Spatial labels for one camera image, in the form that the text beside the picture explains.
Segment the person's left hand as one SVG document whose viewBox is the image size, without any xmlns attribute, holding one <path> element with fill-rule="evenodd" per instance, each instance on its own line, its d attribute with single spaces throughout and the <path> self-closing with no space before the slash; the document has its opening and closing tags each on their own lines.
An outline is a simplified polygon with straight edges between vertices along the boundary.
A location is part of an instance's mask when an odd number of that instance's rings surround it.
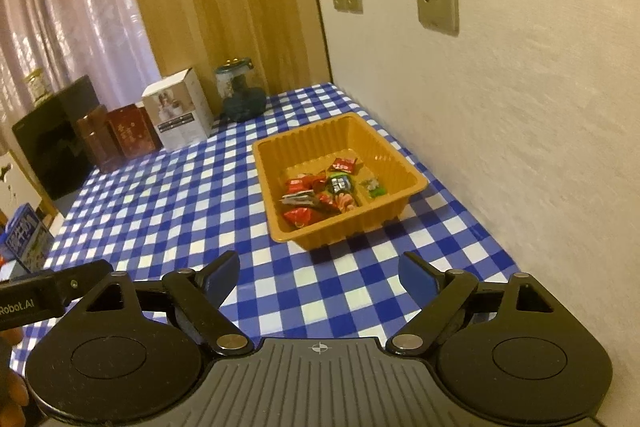
<svg viewBox="0 0 640 427">
<path fill-rule="evenodd" d="M 23 378 L 9 367 L 11 350 L 23 340 L 21 327 L 1 333 L 1 426 L 24 427 L 29 395 Z"/>
</svg>

